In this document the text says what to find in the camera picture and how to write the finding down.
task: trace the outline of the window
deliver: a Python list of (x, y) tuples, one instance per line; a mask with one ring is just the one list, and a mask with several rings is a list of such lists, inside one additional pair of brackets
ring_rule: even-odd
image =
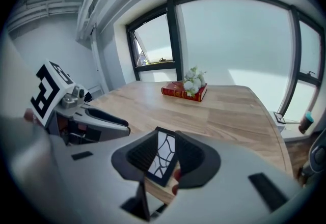
[(292, 85), (280, 113), (286, 122), (299, 122), (317, 99), (324, 70), (324, 32), (304, 13), (292, 8), (296, 51)]
[(278, 111), (291, 72), (288, 10), (254, 0), (198, 0), (181, 11), (188, 67), (206, 71), (208, 84), (247, 86)]
[(290, 105), (284, 115), (286, 122), (299, 122), (308, 110), (315, 94), (316, 86), (298, 81)]
[(134, 35), (139, 60), (146, 60), (137, 61), (137, 66), (173, 61), (166, 14), (145, 23), (134, 31)]
[(300, 72), (318, 78), (320, 63), (320, 35), (317, 31), (300, 21), (301, 65)]
[(176, 24), (175, 4), (169, 0), (126, 26), (136, 80), (157, 82), (183, 79)]

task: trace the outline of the black gripper pad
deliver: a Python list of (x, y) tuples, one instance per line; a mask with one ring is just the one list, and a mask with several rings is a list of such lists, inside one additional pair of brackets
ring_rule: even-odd
[(124, 125), (124, 126), (129, 126), (129, 124), (126, 120), (112, 116), (112, 115), (105, 113), (101, 110), (98, 110), (96, 108), (87, 108), (87, 109), (85, 109), (85, 113), (88, 116), (99, 119), (99, 120), (103, 120), (106, 122), (112, 122), (112, 123), (120, 124), (120, 125)]
[(175, 132), (175, 148), (181, 167), (179, 189), (204, 186), (221, 166), (215, 149), (181, 131)]
[(277, 210), (288, 201), (264, 173), (252, 174), (248, 178), (268, 205), (271, 212)]
[(143, 182), (157, 153), (157, 145), (158, 132), (152, 131), (115, 151), (112, 165), (124, 179)]

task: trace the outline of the flower bouquet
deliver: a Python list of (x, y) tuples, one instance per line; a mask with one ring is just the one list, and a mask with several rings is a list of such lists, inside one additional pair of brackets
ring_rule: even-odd
[(183, 81), (170, 82), (162, 87), (162, 94), (201, 102), (207, 90), (204, 73), (193, 67)]

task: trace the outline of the white flowers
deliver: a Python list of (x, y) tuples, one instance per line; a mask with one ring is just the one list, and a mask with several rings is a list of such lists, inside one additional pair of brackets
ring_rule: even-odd
[(198, 93), (199, 88), (205, 86), (206, 82), (204, 79), (204, 73), (200, 71), (198, 74), (197, 67), (190, 68), (186, 73), (183, 81), (183, 87), (187, 92), (188, 96), (194, 96)]
[(193, 82), (191, 82), (191, 81), (186, 81), (185, 83), (183, 83), (183, 88), (185, 89), (185, 90), (190, 90), (190, 89), (192, 89), (194, 87), (194, 84), (193, 84)]
[(186, 73), (185, 78), (186, 78), (186, 79), (190, 79), (190, 78), (195, 77), (195, 75), (196, 75), (196, 72), (194, 72), (193, 70), (190, 69), (190, 70)]
[(200, 88), (202, 85), (201, 81), (200, 81), (200, 78), (195, 78), (194, 79), (194, 86), (197, 87), (197, 88)]

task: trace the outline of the white wall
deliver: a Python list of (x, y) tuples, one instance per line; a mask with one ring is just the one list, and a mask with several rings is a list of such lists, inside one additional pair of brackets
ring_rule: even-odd
[[(129, 49), (125, 26), (122, 24), (115, 24), (114, 32), (117, 49)], [(126, 51), (118, 51), (118, 56), (125, 83), (134, 82), (136, 78), (132, 68), (130, 53)]]
[[(124, 86), (126, 82), (119, 62), (114, 29), (112, 27), (111, 30), (107, 32), (107, 37), (99, 36), (99, 34), (97, 34), (97, 36), (98, 54), (102, 64), (106, 84), (110, 90), (120, 88)], [(129, 61), (130, 64), (127, 67), (129, 70), (132, 70), (131, 59), (129, 59)]]
[(12, 33), (19, 34), (13, 42), (35, 74), (44, 60), (49, 59), (60, 65), (76, 83), (90, 89), (99, 85), (99, 75), (90, 44), (75, 41), (76, 24), (77, 15), (43, 18)]

